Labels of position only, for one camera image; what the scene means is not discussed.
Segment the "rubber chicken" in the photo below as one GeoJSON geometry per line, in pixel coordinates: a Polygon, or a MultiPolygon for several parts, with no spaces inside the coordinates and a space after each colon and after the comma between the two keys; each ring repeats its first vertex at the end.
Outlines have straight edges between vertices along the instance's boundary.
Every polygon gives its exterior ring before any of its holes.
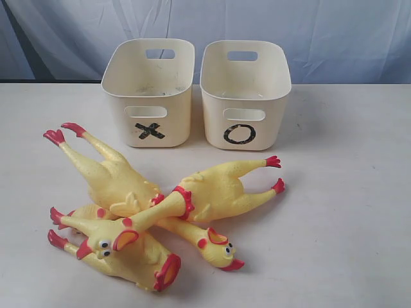
{"type": "Polygon", "coordinates": [[[122,154],[76,123],[64,123],[62,127],[85,139],[105,159],[103,162],[96,162],[79,154],[66,143],[61,130],[48,130],[43,135],[69,157],[88,183],[91,199],[100,207],[111,213],[116,209],[122,215],[132,215],[150,208],[154,198],[163,196],[158,185],[149,182],[135,171],[122,154]]]}
{"type": "Polygon", "coordinates": [[[192,174],[181,180],[167,197],[158,196],[152,206],[132,215],[118,215],[115,221],[98,222],[98,229],[84,241],[77,257],[96,253],[105,258],[110,252],[120,251],[135,244],[152,225],[173,232],[197,246],[203,258],[224,271],[240,269],[244,263],[235,258],[235,247],[224,235],[213,228],[202,229],[197,223],[208,223],[249,212],[284,191],[279,179],[268,191],[246,194],[240,177],[259,167],[280,167],[276,156],[263,160],[239,160],[220,164],[192,174]]]}

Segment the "headless rubber chicken body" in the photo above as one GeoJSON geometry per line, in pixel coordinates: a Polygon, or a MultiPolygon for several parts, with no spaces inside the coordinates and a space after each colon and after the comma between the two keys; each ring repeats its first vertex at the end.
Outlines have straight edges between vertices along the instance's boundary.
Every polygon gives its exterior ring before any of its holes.
{"type": "Polygon", "coordinates": [[[49,242],[105,275],[131,281],[147,291],[161,292],[173,284],[179,273],[180,257],[148,232],[134,230],[130,218],[75,218],[54,207],[50,209],[50,218],[54,224],[71,227],[86,238],[77,246],[49,230],[49,242]]]}

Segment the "detached chicken head with tube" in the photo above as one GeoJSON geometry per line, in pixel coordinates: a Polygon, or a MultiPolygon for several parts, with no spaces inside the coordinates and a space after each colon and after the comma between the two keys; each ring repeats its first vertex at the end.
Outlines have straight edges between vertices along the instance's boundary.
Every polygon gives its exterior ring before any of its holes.
{"type": "Polygon", "coordinates": [[[76,210],[71,211],[68,216],[74,218],[84,218],[84,219],[109,219],[114,220],[117,218],[116,215],[111,213],[109,210],[100,207],[97,204],[88,204],[80,207],[76,210]]]}

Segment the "cream bin marked O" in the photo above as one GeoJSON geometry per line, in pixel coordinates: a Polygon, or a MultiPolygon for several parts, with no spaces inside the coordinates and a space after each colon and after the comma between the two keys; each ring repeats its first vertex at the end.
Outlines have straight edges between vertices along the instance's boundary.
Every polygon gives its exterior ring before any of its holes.
{"type": "Polygon", "coordinates": [[[200,73],[205,136],[224,150],[261,151],[277,139],[292,84],[283,49],[258,40],[219,40],[200,73]]]}

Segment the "cream bin marked X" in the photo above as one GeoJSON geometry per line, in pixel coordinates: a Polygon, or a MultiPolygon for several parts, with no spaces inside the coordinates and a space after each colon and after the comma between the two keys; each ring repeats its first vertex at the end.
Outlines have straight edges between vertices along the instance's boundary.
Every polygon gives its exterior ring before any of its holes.
{"type": "Polygon", "coordinates": [[[138,148],[172,148],[190,135],[195,47],[187,40],[121,43],[101,80],[119,136],[138,148]]]}

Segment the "blue grey backdrop curtain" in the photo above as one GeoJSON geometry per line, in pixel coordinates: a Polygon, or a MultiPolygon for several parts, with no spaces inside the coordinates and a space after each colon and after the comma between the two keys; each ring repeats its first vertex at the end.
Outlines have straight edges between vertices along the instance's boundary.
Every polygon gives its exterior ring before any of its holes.
{"type": "Polygon", "coordinates": [[[131,39],[280,45],[294,83],[409,83],[409,1],[2,1],[2,80],[100,80],[131,39]]]}

